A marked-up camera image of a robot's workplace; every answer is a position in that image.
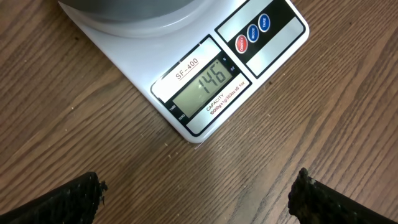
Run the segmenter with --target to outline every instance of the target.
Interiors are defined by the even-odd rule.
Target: on/off button
[[[241,34],[236,38],[235,42],[236,51],[243,54],[248,49],[248,39],[245,35]]]

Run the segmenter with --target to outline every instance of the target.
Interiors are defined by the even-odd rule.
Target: wood grain
[[[398,221],[398,1],[294,3],[308,42],[194,150],[56,1],[0,0],[0,213],[92,170],[96,223],[297,223],[307,167]]]

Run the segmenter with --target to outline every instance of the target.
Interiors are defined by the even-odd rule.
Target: lcd display
[[[232,78],[232,74],[216,59],[197,76],[173,102],[191,117]]]

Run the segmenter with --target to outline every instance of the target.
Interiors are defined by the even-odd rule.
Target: black rubber object
[[[305,168],[292,186],[288,207],[301,224],[397,224],[309,177]]]
[[[1,224],[77,224],[93,223],[105,182],[88,172],[51,192],[0,215]]]

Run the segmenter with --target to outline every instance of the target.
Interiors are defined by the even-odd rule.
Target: scale platform
[[[310,33],[289,0],[193,1],[175,13],[184,15],[177,22],[162,24],[173,15],[146,21],[135,27],[136,32],[129,32],[128,24],[101,26],[80,11],[61,6],[193,143],[211,136]]]

